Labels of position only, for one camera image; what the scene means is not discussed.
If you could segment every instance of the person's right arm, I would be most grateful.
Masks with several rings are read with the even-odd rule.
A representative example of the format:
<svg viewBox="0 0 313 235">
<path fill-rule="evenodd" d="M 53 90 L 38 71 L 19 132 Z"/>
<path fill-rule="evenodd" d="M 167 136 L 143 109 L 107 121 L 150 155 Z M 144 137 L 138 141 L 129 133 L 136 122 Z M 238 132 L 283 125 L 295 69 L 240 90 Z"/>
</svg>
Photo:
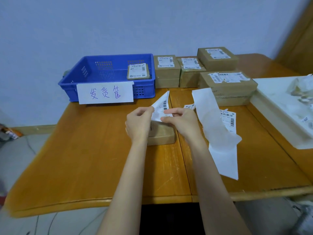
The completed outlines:
<svg viewBox="0 0 313 235">
<path fill-rule="evenodd" d="M 205 233 L 251 234 L 223 184 L 194 111 L 174 108 L 164 113 L 173 114 L 174 117 L 162 117 L 161 120 L 175 125 L 191 149 Z"/>
</svg>

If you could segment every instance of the person's left hand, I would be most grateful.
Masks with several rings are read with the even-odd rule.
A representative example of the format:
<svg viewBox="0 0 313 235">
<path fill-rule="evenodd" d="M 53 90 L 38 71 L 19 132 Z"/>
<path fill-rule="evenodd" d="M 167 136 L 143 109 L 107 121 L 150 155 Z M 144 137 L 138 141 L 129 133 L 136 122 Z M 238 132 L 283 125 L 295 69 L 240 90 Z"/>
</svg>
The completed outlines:
<svg viewBox="0 0 313 235">
<path fill-rule="evenodd" d="M 139 107 L 127 115 L 126 132 L 132 142 L 148 138 L 153 112 L 154 108 L 152 106 Z"/>
</svg>

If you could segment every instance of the purple handwriting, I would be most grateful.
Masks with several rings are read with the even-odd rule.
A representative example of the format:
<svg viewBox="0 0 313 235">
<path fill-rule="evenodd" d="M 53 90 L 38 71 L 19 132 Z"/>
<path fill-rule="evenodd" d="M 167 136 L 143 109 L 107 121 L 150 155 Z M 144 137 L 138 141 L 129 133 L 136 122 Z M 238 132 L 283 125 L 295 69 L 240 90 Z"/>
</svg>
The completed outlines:
<svg viewBox="0 0 313 235">
<path fill-rule="evenodd" d="M 114 93 L 115 93 L 115 98 L 116 98 L 116 99 L 119 98 L 119 97 L 121 97 L 121 95 L 118 94 L 118 86 L 114 86 L 113 91 L 114 91 Z"/>
<path fill-rule="evenodd" d="M 108 89 L 107 88 L 102 88 L 101 89 L 102 90 L 102 95 L 104 96 L 104 97 L 107 97 L 107 98 L 110 98 L 109 96 L 107 96 L 107 94 L 108 94 Z"/>
<path fill-rule="evenodd" d="M 92 99 L 95 99 L 96 98 L 96 88 L 92 88 L 90 94 L 91 94 Z"/>
</svg>

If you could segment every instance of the cardboard box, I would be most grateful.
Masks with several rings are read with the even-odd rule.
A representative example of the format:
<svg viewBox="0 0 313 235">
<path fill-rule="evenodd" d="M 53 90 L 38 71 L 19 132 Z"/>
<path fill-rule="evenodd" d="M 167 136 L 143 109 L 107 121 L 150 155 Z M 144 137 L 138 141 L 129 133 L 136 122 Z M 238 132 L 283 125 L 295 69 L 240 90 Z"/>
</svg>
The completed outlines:
<svg viewBox="0 0 313 235">
<path fill-rule="evenodd" d="M 258 84 L 250 79 L 249 81 L 240 81 L 238 83 L 215 83 L 209 75 L 216 72 L 203 72 L 200 75 L 198 87 L 210 87 L 215 96 L 218 106 L 244 106 L 250 102 L 250 98 L 256 91 Z M 223 73 L 238 73 L 238 71 L 222 71 Z"/>
<path fill-rule="evenodd" d="M 148 135 L 148 146 L 175 143 L 175 132 L 172 126 L 162 122 L 151 121 Z"/>
<path fill-rule="evenodd" d="M 162 67 L 159 65 L 158 58 L 172 57 L 173 67 Z M 154 68 L 156 73 L 156 88 L 175 88 L 179 87 L 180 65 L 175 55 L 155 55 Z"/>
<path fill-rule="evenodd" d="M 200 73 L 206 71 L 205 67 L 203 67 L 202 63 L 197 59 L 201 69 L 184 69 L 184 65 L 182 64 L 182 58 L 196 58 L 197 59 L 197 57 L 195 56 L 177 58 L 179 65 L 181 67 L 179 87 L 197 87 Z"/>
<path fill-rule="evenodd" d="M 143 76 L 143 77 L 136 77 L 136 78 L 132 78 L 129 76 L 129 66 L 130 65 L 128 65 L 128 67 L 127 67 L 127 80 L 133 81 L 133 80 L 142 80 L 142 79 L 150 79 L 151 78 L 147 64 L 146 64 L 147 75 Z"/>
<path fill-rule="evenodd" d="M 239 58 L 225 47 L 198 48 L 197 57 L 208 72 L 236 70 L 239 61 Z"/>
</svg>

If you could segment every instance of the hand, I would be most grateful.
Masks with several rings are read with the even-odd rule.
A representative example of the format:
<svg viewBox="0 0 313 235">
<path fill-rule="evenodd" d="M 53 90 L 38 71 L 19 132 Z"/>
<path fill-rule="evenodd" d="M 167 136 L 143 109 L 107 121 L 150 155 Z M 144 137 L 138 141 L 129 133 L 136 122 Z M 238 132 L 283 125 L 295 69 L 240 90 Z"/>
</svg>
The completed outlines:
<svg viewBox="0 0 313 235">
<path fill-rule="evenodd" d="M 164 110 L 164 114 L 173 114 L 174 117 L 162 117 L 161 121 L 175 125 L 176 129 L 187 141 L 199 136 L 202 138 L 198 118 L 193 110 L 173 108 Z"/>
<path fill-rule="evenodd" d="M 139 107 L 127 115 L 126 133 L 131 141 L 146 140 L 150 130 L 151 116 L 154 108 Z"/>
</svg>

